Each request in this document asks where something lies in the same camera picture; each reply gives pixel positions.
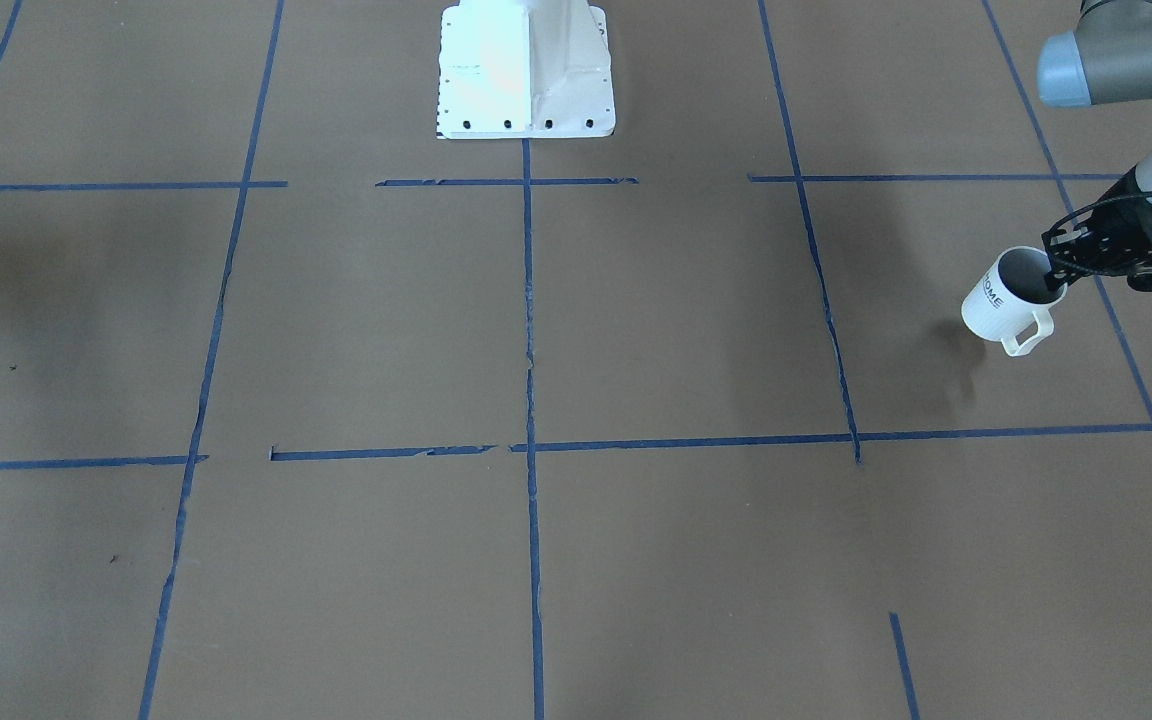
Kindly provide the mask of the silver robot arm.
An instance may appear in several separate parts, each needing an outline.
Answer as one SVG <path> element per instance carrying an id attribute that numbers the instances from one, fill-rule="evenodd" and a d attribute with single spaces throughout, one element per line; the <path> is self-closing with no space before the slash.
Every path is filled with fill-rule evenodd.
<path id="1" fill-rule="evenodd" d="M 1052 108 L 1152 100 L 1152 1 L 1083 1 L 1071 31 L 1046 41 L 1036 71 Z M 1102 194 L 1043 233 L 1051 290 L 1123 276 L 1152 291 L 1152 150 Z"/>

